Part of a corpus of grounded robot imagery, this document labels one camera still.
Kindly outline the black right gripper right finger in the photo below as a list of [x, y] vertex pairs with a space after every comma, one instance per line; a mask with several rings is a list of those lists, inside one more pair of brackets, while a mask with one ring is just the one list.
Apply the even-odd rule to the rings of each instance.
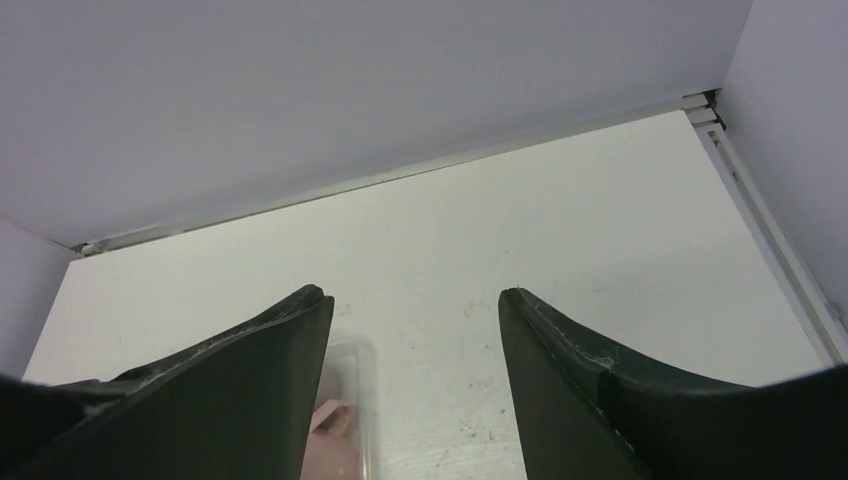
[[748, 387], [655, 360], [523, 288], [498, 301], [531, 479], [843, 479], [847, 369]]

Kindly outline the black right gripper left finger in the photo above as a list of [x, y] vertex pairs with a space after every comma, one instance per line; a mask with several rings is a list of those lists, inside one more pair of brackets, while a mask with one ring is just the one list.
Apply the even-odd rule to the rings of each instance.
[[5, 479], [296, 479], [334, 300], [306, 285], [108, 380], [1, 381]]

